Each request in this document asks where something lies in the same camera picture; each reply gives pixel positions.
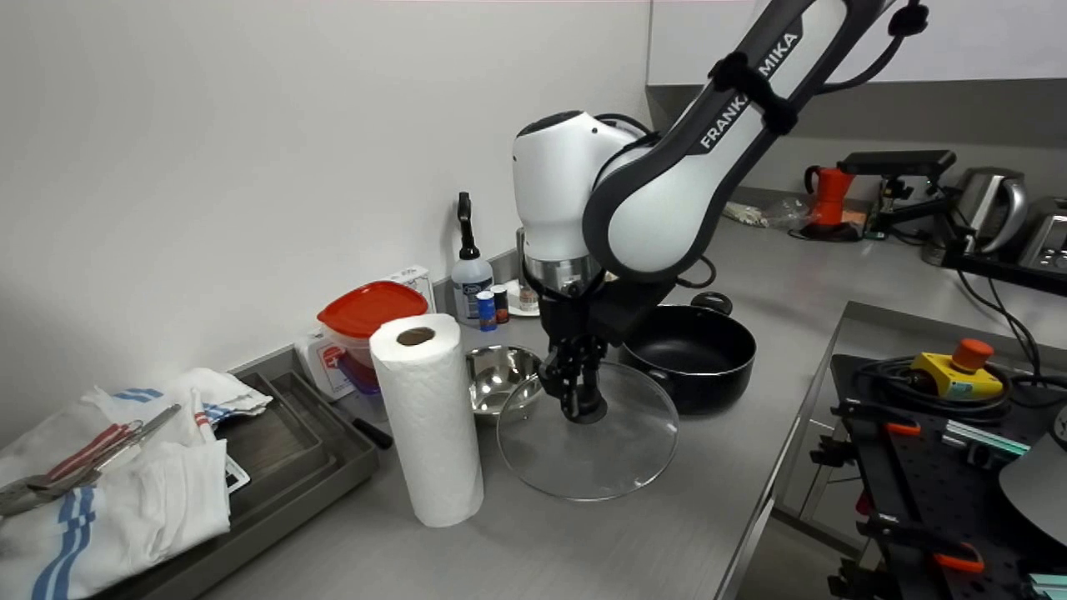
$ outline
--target metal tray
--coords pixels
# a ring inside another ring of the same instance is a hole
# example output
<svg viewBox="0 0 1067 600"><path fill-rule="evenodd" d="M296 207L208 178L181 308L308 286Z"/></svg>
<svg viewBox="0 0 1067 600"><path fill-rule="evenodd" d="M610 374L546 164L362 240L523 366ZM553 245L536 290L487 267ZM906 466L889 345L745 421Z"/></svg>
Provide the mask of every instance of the metal tray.
<svg viewBox="0 0 1067 600"><path fill-rule="evenodd" d="M339 408L308 385L296 350L279 350L237 369L237 376L269 393L274 404L254 421L229 421L217 430L229 458L251 475L251 483L229 496L229 534L122 579L101 597L198 597L376 470L372 443L350 426Z"/></svg>

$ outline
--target bottle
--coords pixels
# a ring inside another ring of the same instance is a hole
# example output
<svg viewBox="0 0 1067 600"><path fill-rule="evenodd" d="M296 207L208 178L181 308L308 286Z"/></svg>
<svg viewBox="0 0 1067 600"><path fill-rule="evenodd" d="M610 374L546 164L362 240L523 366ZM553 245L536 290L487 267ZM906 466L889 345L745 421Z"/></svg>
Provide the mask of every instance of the bottle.
<svg viewBox="0 0 1067 600"><path fill-rule="evenodd" d="M473 231L469 231L469 195L461 195L456 204L456 219L461 219L461 261L452 267L452 305L456 305L456 319L461 325L479 325L476 318L476 294L491 290L494 283L494 267L479 256L473 248Z"/></svg>
<svg viewBox="0 0 1067 600"><path fill-rule="evenodd" d="M476 330L496 330L494 290L476 294Z"/></svg>

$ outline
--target pan handle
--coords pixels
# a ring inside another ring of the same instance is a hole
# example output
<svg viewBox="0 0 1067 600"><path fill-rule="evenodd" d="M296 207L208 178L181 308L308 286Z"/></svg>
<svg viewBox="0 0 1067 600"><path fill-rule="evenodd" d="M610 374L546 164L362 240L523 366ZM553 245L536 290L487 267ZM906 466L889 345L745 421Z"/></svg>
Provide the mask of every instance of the pan handle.
<svg viewBox="0 0 1067 600"><path fill-rule="evenodd" d="M667 391L667 397L673 397L673 376L671 374L653 369L653 366L645 366L645 374L653 376Z"/></svg>
<svg viewBox="0 0 1067 600"><path fill-rule="evenodd" d="M690 308L705 314L719 314L719 318L732 314L732 301L726 294L698 294Z"/></svg>

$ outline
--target black kettle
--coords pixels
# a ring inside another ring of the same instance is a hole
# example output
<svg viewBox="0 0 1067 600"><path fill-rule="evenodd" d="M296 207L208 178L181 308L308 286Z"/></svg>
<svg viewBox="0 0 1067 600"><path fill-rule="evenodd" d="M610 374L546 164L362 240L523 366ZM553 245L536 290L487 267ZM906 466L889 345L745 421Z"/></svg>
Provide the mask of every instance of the black kettle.
<svg viewBox="0 0 1067 600"><path fill-rule="evenodd" d="M967 169L958 209L967 231L962 254L1001 254L1026 223L1022 178L1001 166Z"/></svg>

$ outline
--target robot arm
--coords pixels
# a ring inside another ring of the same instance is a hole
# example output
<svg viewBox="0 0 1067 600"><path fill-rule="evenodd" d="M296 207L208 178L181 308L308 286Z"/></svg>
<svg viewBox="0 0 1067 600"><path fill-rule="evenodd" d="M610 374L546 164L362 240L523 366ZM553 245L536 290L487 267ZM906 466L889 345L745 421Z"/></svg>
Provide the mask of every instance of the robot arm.
<svg viewBox="0 0 1067 600"><path fill-rule="evenodd" d="M550 333L543 385L567 421L592 421L600 411L600 273L663 296L707 251L745 174L793 127L880 10L885 0L770 0L663 141L576 111L519 130L519 254Z"/></svg>
<svg viewBox="0 0 1067 600"><path fill-rule="evenodd" d="M745 174L788 135L775 119L823 87L880 10L885 0L770 0L730 61L748 61L775 100L726 87L723 61L659 145L635 145L588 114L528 127L518 137L528 261L591 256L625 280L673 280L707 251Z"/></svg>

